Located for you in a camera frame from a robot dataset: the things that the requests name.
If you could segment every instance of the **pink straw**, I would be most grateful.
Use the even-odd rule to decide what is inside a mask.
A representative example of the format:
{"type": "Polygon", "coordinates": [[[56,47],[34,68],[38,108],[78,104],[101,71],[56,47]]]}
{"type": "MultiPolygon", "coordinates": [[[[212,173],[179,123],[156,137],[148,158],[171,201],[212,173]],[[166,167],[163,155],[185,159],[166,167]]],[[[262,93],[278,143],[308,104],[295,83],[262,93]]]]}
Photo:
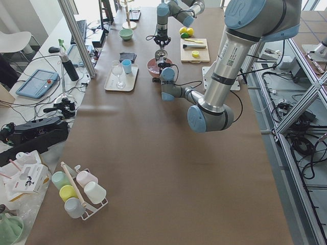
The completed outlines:
{"type": "Polygon", "coordinates": [[[9,161],[10,161],[12,164],[14,164],[14,166],[17,167],[18,170],[21,172],[21,169],[17,166],[17,164],[16,164],[13,160],[9,159],[9,161]]]}
{"type": "Polygon", "coordinates": [[[4,175],[3,173],[0,173],[0,175],[3,176],[3,177],[6,177],[6,178],[8,178],[8,179],[11,179],[9,176],[4,175]]]}

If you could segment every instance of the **keyboard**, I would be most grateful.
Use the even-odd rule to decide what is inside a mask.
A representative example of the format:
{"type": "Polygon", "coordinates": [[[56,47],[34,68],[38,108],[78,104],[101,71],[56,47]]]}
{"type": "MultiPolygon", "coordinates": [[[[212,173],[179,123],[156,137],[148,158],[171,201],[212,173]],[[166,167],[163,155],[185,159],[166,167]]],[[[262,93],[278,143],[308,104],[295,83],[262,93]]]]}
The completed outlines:
{"type": "MultiPolygon", "coordinates": [[[[82,36],[82,39],[83,41],[85,42],[85,38],[86,38],[86,30],[87,30],[87,24],[86,24],[86,20],[78,20],[76,22],[77,26],[78,26],[78,29],[81,33],[81,36],[82,36]]],[[[74,41],[74,38],[72,36],[71,38],[71,44],[76,44],[75,41],[74,41]]]]}

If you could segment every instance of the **black power supply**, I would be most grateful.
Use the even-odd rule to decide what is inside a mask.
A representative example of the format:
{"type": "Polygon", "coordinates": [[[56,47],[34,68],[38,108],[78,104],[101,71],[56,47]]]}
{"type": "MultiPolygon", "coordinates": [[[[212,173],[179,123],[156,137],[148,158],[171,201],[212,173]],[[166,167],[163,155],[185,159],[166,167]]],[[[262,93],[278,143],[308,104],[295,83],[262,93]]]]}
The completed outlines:
{"type": "Polygon", "coordinates": [[[104,30],[98,29],[92,35],[92,45],[93,45],[93,47],[102,47],[105,37],[106,37],[106,34],[105,34],[104,30]]]}

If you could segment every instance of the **wooden handle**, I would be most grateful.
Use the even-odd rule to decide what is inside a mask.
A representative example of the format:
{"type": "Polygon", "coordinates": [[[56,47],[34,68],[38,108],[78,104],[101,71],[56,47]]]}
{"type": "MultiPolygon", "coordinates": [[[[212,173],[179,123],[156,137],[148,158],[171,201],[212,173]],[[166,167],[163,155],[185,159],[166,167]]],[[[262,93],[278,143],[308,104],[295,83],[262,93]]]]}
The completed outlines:
{"type": "Polygon", "coordinates": [[[69,173],[68,168],[66,166],[66,163],[61,162],[60,165],[63,168],[63,170],[65,171],[65,174],[67,175],[67,178],[69,179],[69,182],[71,183],[72,187],[74,188],[74,190],[75,190],[75,192],[77,194],[77,197],[80,200],[82,206],[86,208],[86,202],[84,201],[84,199],[83,199],[83,197],[82,197],[82,195],[80,193],[80,190],[77,188],[71,174],[69,173]]]}
{"type": "Polygon", "coordinates": [[[129,20],[129,13],[128,13],[127,0],[125,0],[125,11],[126,11],[126,18],[127,18],[128,28],[131,29],[131,22],[130,22],[130,20],[129,20]]]}

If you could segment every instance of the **pink cup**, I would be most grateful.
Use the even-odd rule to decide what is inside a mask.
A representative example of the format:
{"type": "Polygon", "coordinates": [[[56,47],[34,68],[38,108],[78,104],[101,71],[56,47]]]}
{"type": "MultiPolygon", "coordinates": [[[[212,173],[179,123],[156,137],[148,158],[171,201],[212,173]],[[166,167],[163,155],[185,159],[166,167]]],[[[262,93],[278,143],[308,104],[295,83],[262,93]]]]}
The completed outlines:
{"type": "Polygon", "coordinates": [[[76,176],[76,181],[84,188],[91,181],[98,183],[98,178],[88,171],[80,171],[76,176]]]}

